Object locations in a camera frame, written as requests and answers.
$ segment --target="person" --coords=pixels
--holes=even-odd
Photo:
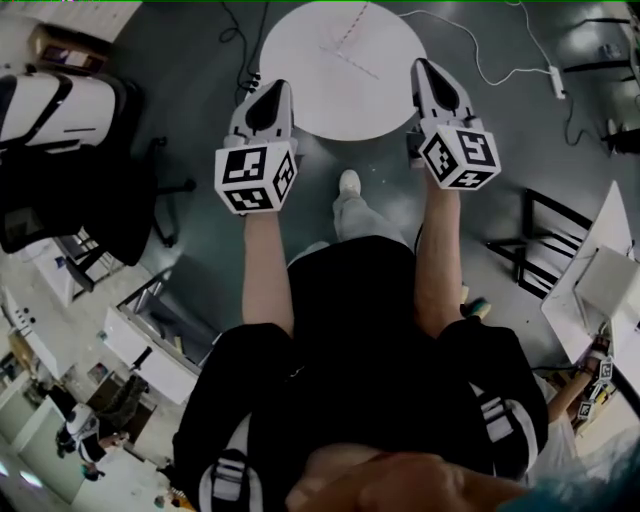
[[[58,456],[75,447],[82,459],[83,474],[91,481],[100,476],[96,463],[102,460],[113,447],[128,439],[124,426],[135,416],[140,396],[147,389],[141,377],[132,375],[113,396],[111,402],[99,412],[86,404],[77,404],[67,415],[64,428],[56,434]]]
[[[425,176],[415,255],[353,170],[339,243],[288,268],[277,214],[247,216],[244,323],[174,436],[199,510],[494,510],[526,492],[546,402],[514,332],[461,316],[459,193]]]

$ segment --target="gray floor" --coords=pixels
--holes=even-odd
[[[271,4],[267,30],[297,4]],[[514,67],[541,67],[544,60],[529,38],[521,8],[504,3],[384,4],[402,13],[416,8],[437,12],[469,27],[478,38],[481,62],[492,80]],[[531,26],[551,60],[565,67],[599,59],[598,47],[614,43],[627,53],[616,25],[576,26],[589,15],[602,15],[599,4],[527,4]],[[231,8],[255,39],[261,4],[233,3]],[[494,306],[488,323],[513,328],[532,364],[558,361],[561,349],[547,327],[540,301],[514,285],[508,267],[482,241],[518,233],[518,191],[530,187],[593,218],[612,179],[618,181],[636,237],[640,235],[639,160],[609,157],[599,142],[583,137],[577,147],[563,139],[569,103],[555,99],[548,77],[519,74],[499,87],[480,79],[473,44],[461,31],[426,16],[408,20],[430,58],[446,67],[466,87],[485,127],[495,135],[503,172],[479,192],[463,195],[462,259],[471,296],[483,295]],[[150,240],[143,263],[159,270],[175,262],[174,293],[218,328],[240,322],[243,221],[231,215],[213,189],[214,154],[226,134],[234,108],[233,91],[240,43],[223,45],[219,33],[229,19],[217,4],[144,4],[116,41],[110,71],[137,82],[146,108],[135,141],[166,135],[169,146],[158,164],[162,184],[185,177],[198,181],[191,196],[160,203],[163,222],[177,219],[180,239],[173,250]],[[565,75],[565,88],[576,100],[572,137],[578,128],[604,132],[614,117],[640,125],[634,82],[621,84],[624,70]],[[318,239],[334,240],[331,202],[337,178],[347,167],[362,178],[370,205],[401,226],[413,243],[425,201],[419,175],[407,167],[404,130],[368,142],[337,143],[298,134],[305,160],[281,214],[287,255],[292,257]]]

